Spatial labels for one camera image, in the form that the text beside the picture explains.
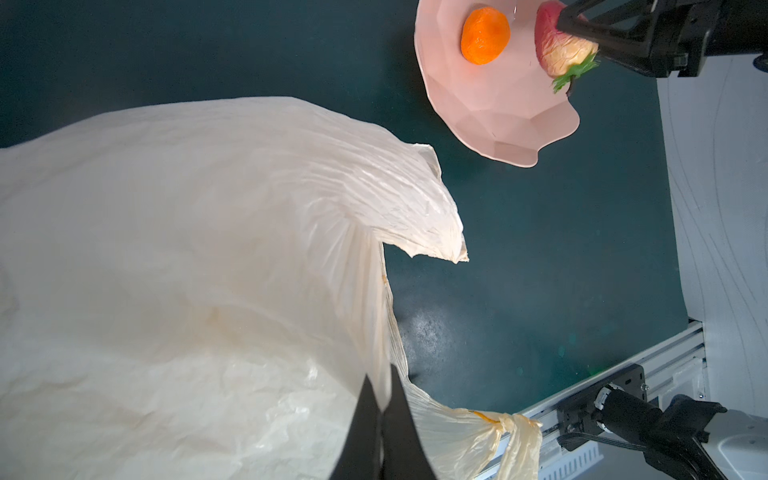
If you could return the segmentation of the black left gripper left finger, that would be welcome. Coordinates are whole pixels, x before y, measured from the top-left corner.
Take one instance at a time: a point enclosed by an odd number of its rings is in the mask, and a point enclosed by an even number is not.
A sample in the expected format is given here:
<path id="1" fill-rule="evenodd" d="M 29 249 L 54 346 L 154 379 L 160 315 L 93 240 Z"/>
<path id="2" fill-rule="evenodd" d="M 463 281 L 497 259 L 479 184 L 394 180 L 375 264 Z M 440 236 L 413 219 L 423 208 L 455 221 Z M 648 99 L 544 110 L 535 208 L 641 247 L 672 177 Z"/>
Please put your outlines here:
<path id="1" fill-rule="evenodd" d="M 347 437 L 330 480 L 382 478 L 382 411 L 373 386 L 365 377 Z"/>

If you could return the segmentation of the red peach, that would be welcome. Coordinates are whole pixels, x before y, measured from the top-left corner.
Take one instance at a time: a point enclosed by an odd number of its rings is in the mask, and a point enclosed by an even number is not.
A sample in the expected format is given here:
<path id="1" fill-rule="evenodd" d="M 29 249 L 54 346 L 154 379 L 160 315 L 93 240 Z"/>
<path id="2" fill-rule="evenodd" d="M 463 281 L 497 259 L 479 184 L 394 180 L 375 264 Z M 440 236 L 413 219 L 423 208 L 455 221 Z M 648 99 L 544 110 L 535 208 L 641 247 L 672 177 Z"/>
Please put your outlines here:
<path id="1" fill-rule="evenodd" d="M 541 68 L 552 80 L 554 93 L 597 68 L 599 45 L 565 33 L 557 28 L 565 5 L 560 1 L 544 1 L 536 12 L 534 44 Z"/>

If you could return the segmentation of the orange fruit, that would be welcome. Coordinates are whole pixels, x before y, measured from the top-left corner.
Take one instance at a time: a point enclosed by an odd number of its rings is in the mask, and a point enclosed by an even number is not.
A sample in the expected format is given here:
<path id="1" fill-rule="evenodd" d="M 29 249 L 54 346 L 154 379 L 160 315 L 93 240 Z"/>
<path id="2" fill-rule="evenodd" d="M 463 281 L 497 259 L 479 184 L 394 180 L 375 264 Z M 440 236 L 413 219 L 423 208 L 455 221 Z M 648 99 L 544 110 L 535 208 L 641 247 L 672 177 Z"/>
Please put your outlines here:
<path id="1" fill-rule="evenodd" d="M 496 60 L 511 36 L 507 16 L 493 7 L 473 10 L 466 18 L 460 39 L 463 57 L 474 65 Z"/>

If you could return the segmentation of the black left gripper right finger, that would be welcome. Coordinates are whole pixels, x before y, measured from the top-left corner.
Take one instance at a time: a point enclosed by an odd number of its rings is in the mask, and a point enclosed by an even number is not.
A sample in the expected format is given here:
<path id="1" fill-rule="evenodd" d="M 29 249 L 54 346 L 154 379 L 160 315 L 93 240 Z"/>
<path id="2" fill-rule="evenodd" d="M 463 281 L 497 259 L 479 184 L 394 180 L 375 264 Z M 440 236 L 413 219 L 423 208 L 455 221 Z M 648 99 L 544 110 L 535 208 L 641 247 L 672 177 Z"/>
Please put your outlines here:
<path id="1" fill-rule="evenodd" d="M 411 414 L 398 369 L 390 365 L 391 398 L 382 416 L 384 480 L 436 480 Z"/>

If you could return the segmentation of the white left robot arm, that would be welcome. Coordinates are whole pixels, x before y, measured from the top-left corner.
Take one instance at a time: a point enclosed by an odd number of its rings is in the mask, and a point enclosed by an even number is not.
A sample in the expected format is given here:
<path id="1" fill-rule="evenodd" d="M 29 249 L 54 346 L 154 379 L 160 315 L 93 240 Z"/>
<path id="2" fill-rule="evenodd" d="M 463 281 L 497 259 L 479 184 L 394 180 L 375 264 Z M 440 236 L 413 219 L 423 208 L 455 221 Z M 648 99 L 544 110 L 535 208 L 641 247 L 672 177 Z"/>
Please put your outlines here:
<path id="1" fill-rule="evenodd" d="M 433 479 L 398 371 L 380 409 L 365 380 L 333 479 Z M 717 402 L 675 396 L 660 409 L 635 394 L 640 369 L 629 367 L 556 406 L 557 443 L 573 452 L 589 441 L 642 453 L 673 479 L 764 479 L 767 421 Z"/>

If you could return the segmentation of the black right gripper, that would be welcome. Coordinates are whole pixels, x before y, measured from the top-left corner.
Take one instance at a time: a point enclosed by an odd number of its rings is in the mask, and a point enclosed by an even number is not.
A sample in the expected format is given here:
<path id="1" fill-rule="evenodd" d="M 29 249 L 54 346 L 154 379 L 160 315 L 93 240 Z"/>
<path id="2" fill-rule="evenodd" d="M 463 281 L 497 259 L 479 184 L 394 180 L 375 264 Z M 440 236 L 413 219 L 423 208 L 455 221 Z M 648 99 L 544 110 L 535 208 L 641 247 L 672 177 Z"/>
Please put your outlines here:
<path id="1" fill-rule="evenodd" d="M 696 77 L 709 57 L 746 54 L 755 56 L 754 68 L 767 71 L 765 1 L 670 1 L 653 42 L 646 28 L 654 22 L 653 1 L 565 4 L 559 30 L 597 43 L 599 57 L 641 75 Z"/>

